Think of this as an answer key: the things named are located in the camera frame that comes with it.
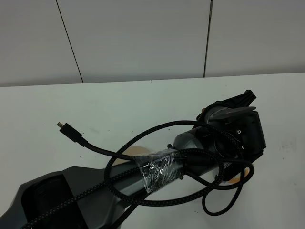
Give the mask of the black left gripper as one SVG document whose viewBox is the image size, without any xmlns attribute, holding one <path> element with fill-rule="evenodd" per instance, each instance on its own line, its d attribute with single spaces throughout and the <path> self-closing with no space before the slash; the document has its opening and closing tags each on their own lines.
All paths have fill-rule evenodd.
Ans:
<svg viewBox="0 0 305 229">
<path fill-rule="evenodd" d="M 240 147 L 243 158 L 250 162 L 263 155 L 265 138 L 256 107 L 249 107 L 256 99 L 251 90 L 208 106 L 196 120 L 226 132 Z"/>
</svg>

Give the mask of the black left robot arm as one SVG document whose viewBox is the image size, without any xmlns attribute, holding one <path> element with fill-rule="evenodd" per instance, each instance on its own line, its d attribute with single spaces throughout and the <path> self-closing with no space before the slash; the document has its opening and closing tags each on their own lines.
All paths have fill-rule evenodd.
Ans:
<svg viewBox="0 0 305 229">
<path fill-rule="evenodd" d="M 195 121 L 173 121 L 150 128 L 117 152 L 90 144 L 69 124 L 58 123 L 71 141 L 110 157 L 103 169 L 73 166 L 22 184 L 0 218 L 3 229 L 117 229 L 138 207 L 176 206 L 213 190 L 235 190 L 229 211 L 254 174 L 253 162 L 266 147 L 251 90 L 216 101 Z M 165 150 L 125 154 L 131 145 L 158 130 L 176 125 L 192 129 Z"/>
</svg>

